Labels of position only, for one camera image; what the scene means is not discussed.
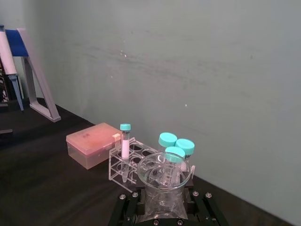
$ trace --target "light blue wall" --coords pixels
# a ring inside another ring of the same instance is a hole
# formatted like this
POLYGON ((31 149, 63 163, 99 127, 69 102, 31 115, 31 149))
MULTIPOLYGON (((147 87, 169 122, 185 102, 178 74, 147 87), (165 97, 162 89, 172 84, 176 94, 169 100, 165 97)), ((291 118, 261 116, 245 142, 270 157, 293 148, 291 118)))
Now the light blue wall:
POLYGON ((198 176, 301 225, 301 1, 23 7, 59 105, 153 146, 189 137, 198 176))

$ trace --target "vial with teal cap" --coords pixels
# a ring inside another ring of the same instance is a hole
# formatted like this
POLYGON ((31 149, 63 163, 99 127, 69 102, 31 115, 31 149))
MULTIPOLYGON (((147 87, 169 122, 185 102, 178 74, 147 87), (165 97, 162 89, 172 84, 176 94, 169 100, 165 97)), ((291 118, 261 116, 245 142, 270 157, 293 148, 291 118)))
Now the vial with teal cap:
POLYGON ((185 152, 179 147, 168 147, 165 149, 165 152, 174 154, 166 155, 163 176, 163 184, 165 184, 166 186, 172 186, 180 182, 179 171, 182 168, 183 159, 185 158, 185 152))
POLYGON ((191 140, 181 138, 176 141, 175 146, 181 148, 185 152, 185 159, 186 161, 189 161, 189 158, 194 153, 194 143, 191 140))
POLYGON ((127 181, 128 170, 129 170, 129 154, 130 154, 130 131, 131 124, 120 124, 120 130, 122 131, 121 140, 121 176, 122 182, 127 181))
POLYGON ((167 147, 173 147, 177 141, 177 136, 172 133, 164 132, 159 136, 159 152, 164 152, 167 147))

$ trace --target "screw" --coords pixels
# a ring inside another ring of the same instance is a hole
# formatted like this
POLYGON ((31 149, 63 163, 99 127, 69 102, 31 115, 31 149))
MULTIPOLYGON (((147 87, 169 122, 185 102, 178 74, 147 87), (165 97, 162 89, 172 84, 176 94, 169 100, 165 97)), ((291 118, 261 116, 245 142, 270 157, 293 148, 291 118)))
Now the screw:
POLYGON ((120 199, 125 199, 127 196, 125 195, 125 194, 121 194, 120 196, 119 196, 119 198, 120 199))
POLYGON ((184 225, 184 222, 181 219, 178 219, 177 224, 181 226, 184 225))
POLYGON ((193 196, 198 196, 199 195, 199 193, 197 191, 194 191, 192 194, 193 194, 193 196))
POLYGON ((212 197, 212 194, 209 193, 209 192, 207 192, 207 193, 205 194, 205 196, 206 196, 206 198, 210 199, 210 198, 212 197))
POLYGON ((158 226, 158 225, 160 224, 160 222, 159 222, 158 220, 154 220, 154 221, 152 222, 152 224, 153 224, 154 226, 158 226))

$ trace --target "dark tabletop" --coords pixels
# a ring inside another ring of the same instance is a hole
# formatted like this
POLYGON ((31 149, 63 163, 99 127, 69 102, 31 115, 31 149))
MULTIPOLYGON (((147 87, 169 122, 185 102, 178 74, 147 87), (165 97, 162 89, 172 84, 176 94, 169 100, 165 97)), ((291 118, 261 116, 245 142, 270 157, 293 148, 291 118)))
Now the dark tabletop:
MULTIPOLYGON (((106 226, 124 190, 108 180, 108 161, 86 170, 65 141, 93 124, 60 107, 56 123, 26 104, 24 113, 14 102, 9 109, 0 113, 0 129, 15 135, 0 144, 0 226, 106 226)), ((213 194, 231 226, 290 226, 202 179, 194 185, 213 194)))

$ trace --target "clear beaker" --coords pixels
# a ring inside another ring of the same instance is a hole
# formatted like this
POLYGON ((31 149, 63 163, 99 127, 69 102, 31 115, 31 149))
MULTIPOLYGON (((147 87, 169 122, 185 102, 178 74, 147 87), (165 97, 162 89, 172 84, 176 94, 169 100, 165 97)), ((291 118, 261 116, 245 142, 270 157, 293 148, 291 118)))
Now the clear beaker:
POLYGON ((139 162, 137 174, 146 192, 145 215, 139 216, 138 222, 156 218, 187 219, 183 191, 191 172, 184 158, 166 152, 151 154, 139 162), (166 174, 175 178, 166 182, 166 174))

